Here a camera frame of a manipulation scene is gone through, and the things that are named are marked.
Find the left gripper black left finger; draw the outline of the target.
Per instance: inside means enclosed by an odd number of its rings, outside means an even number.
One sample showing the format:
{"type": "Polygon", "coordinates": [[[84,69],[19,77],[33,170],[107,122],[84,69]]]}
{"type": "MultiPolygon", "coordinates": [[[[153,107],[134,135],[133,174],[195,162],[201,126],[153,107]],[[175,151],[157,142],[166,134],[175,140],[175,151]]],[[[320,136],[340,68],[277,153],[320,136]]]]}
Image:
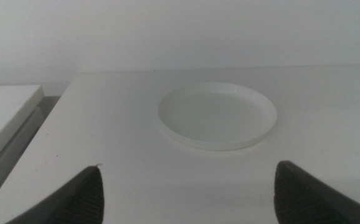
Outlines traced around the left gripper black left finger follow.
{"type": "Polygon", "coordinates": [[[105,199],[100,169],[89,166],[8,224],[100,224],[105,199]]]}

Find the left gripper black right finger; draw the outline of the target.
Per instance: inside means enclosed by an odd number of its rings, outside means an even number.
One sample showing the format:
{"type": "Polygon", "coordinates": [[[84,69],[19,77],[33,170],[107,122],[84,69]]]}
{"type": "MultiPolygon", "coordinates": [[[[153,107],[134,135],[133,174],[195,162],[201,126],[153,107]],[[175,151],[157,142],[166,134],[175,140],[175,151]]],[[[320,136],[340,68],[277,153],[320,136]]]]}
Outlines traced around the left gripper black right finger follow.
{"type": "Polygon", "coordinates": [[[277,164],[274,193],[279,223],[360,224],[360,203],[290,161],[277,164]]]}

